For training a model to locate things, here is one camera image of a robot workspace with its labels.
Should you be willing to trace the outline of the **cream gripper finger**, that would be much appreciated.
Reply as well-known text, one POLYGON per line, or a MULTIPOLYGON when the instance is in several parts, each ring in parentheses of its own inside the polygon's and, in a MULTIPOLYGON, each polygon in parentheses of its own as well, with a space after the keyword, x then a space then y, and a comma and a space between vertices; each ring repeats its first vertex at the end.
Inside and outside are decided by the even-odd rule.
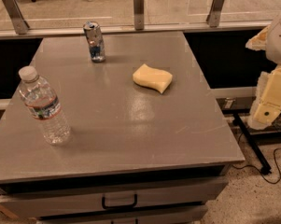
POLYGON ((254 130, 269 127, 281 114, 281 65, 271 73, 261 72, 247 124, 254 130))
POLYGON ((265 50, 269 28, 270 26, 266 26, 259 33, 250 38, 246 42, 246 48, 252 50, 265 50))

